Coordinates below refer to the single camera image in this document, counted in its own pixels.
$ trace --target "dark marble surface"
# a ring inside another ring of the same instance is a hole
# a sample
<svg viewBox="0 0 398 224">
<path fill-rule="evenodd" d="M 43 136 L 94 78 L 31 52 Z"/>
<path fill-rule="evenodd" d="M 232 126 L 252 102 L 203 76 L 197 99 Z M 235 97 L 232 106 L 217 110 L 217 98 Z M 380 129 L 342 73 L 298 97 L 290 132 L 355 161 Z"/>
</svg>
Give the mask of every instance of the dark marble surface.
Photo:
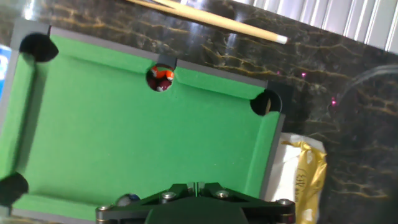
<svg viewBox="0 0 398 224">
<path fill-rule="evenodd" d="M 286 35 L 291 41 L 280 45 L 231 34 L 122 0 L 0 0 L 0 44 L 9 45 L 13 21 L 22 16 L 290 84 L 295 95 L 284 131 L 321 140 L 328 153 L 319 223 L 382 223 L 374 220 L 386 210 L 380 206 L 393 206 L 387 202 L 395 199 L 391 189 L 398 189 L 392 187 L 397 186 L 398 174 L 398 76 L 378 69 L 375 77 L 357 77 L 380 65 L 397 64 L 398 56 L 236 2 L 187 4 Z M 330 106 L 333 97 L 341 101 Z"/>
</svg>

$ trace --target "transparent tube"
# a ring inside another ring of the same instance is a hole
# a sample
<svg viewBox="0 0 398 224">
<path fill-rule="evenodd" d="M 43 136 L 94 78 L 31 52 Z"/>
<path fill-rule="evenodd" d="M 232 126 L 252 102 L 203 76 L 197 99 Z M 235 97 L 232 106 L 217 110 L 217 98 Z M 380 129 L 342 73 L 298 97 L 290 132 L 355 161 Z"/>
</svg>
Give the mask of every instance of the transparent tube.
<svg viewBox="0 0 398 224">
<path fill-rule="evenodd" d="M 332 99 L 332 104 L 339 105 L 344 96 L 347 92 L 352 89 L 352 87 L 366 81 L 372 77 L 379 76 L 379 75 L 395 75 L 398 74 L 398 65 L 382 65 L 376 68 L 372 68 L 367 70 L 357 76 L 355 76 L 350 82 L 348 82 L 343 91 L 337 94 L 336 98 Z"/>
</svg>

